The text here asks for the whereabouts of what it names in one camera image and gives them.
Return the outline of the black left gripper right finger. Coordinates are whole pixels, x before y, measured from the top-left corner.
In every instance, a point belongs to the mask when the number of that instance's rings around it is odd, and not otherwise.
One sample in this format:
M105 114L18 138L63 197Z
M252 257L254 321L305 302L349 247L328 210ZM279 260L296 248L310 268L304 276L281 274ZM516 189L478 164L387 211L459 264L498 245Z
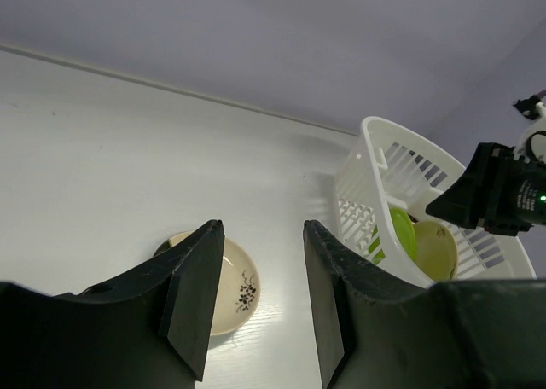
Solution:
M304 255L322 386L433 388L427 292L371 264L320 222Z

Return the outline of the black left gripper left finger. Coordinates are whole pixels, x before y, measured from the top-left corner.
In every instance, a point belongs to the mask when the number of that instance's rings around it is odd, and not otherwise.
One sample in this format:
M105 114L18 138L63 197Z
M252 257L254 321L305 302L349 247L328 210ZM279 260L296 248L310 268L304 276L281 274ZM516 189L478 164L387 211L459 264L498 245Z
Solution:
M176 246L78 295L60 297L53 383L202 380L224 248L210 220Z

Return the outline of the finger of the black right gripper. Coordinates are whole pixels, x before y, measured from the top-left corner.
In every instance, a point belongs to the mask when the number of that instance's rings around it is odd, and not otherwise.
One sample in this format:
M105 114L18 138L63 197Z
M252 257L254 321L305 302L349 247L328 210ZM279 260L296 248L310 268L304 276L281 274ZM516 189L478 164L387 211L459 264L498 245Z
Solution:
M431 201L425 213L462 228L477 228L495 178L494 144L482 142L462 175L439 197Z

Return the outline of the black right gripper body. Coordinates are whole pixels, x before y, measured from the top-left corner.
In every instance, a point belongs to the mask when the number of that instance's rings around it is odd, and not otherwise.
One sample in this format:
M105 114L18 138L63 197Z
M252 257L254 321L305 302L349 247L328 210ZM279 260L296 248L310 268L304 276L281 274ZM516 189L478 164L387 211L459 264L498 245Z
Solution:
M513 156L496 144L491 152L493 187L485 209L485 230L518 235L545 225L545 164Z

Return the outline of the beige plate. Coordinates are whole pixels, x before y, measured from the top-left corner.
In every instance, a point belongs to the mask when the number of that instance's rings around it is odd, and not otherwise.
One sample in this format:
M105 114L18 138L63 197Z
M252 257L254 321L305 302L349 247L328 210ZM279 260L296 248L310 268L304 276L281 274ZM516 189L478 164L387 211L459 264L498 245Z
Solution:
M458 269L455 237L445 226L434 221L421 221L414 228L416 265L434 282L454 279Z

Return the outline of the lime green plate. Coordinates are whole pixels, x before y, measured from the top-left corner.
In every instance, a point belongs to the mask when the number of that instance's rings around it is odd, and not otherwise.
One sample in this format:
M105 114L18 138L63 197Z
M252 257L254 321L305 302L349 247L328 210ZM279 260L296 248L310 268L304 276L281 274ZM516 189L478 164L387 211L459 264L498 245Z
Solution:
M407 212L400 208L391 207L390 214L398 241L409 258L415 262L417 260L417 239L414 223ZM380 249L380 238L375 239L370 244L369 254L373 264L379 264L386 257L385 253Z

